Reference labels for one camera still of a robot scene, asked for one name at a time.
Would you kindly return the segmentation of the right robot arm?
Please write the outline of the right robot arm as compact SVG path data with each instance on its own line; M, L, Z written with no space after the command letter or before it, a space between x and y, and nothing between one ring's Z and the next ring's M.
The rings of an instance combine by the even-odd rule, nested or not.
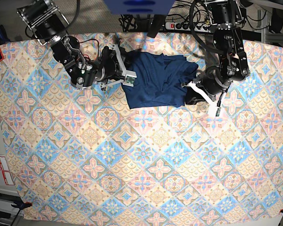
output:
M91 60L80 50L81 42L68 34L72 25L52 0L35 0L20 7L17 13L42 45L50 45L54 59L64 66L70 84L77 90L91 89L99 84L102 90L115 84L132 87L136 72L128 70L127 52L118 44L98 50Z

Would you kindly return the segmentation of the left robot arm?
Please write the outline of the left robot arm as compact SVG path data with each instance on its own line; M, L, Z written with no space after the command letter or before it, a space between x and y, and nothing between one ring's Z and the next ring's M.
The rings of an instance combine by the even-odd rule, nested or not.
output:
M213 31L213 47L208 46L196 33L194 26L194 8L200 3L207 12L210 29ZM191 3L189 27L194 39L208 52L218 55L219 65L210 66L205 74L189 83L186 105L199 102L208 103L208 115L218 117L221 103L234 81L243 81L250 70L241 33L242 16L235 0L201 0Z

